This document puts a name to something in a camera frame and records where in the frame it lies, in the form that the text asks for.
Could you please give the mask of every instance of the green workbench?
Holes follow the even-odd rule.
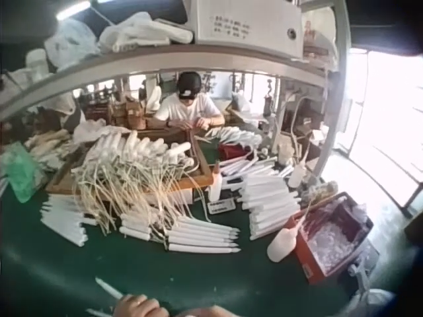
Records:
[[[216,145],[202,144],[209,162]],[[241,316],[327,316],[348,301],[335,280],[309,285],[294,254],[274,264],[266,255],[274,234],[249,240],[249,217],[238,208],[211,216],[241,229],[236,254],[166,252],[163,245],[119,232],[103,236],[87,227],[78,248],[40,222],[47,195],[25,204],[10,186],[1,201],[1,288],[18,316],[87,316],[86,308],[111,313],[115,301],[95,282],[100,277],[123,293],[157,298],[172,314],[218,304]],[[192,212],[203,219],[201,204]]]

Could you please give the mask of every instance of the person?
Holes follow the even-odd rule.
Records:
[[[208,95],[200,92],[201,86],[201,76],[195,71],[181,73],[176,84],[178,91],[164,99],[150,127],[187,130],[223,125],[223,114]]]
[[[177,317],[236,317],[220,306],[196,308],[179,314]],[[113,311],[113,317],[169,317],[166,308],[160,307],[157,299],[147,299],[145,295],[123,296]]]

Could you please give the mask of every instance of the fluorescent light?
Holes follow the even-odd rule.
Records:
[[[56,15],[56,18],[59,21],[64,20],[64,19],[69,18],[73,15],[76,15],[78,12],[87,10],[90,6],[91,6],[90,1],[83,1],[83,2],[77,3],[76,5],[72,5],[69,8],[60,11]]]

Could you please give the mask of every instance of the white t-shirt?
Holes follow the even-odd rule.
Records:
[[[195,122],[201,117],[210,118],[220,114],[221,112],[217,109],[211,98],[202,92],[198,94],[191,106],[185,106],[181,103],[178,95],[175,93],[164,99],[154,118],[162,121],[185,120]]]

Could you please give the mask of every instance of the hand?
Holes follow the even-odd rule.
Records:
[[[169,317],[169,313],[160,307],[157,299],[126,295],[116,305],[113,317]]]
[[[204,130],[207,130],[211,122],[212,122],[212,119],[210,118],[198,118],[196,127],[200,127]]]
[[[192,125],[188,121],[183,120],[171,120],[169,121],[170,127],[178,127],[181,130],[189,130],[192,129]]]
[[[188,310],[179,314],[177,317],[186,317],[186,316],[195,316],[195,317],[236,317],[230,311],[220,307],[212,306],[207,308],[196,308]]]

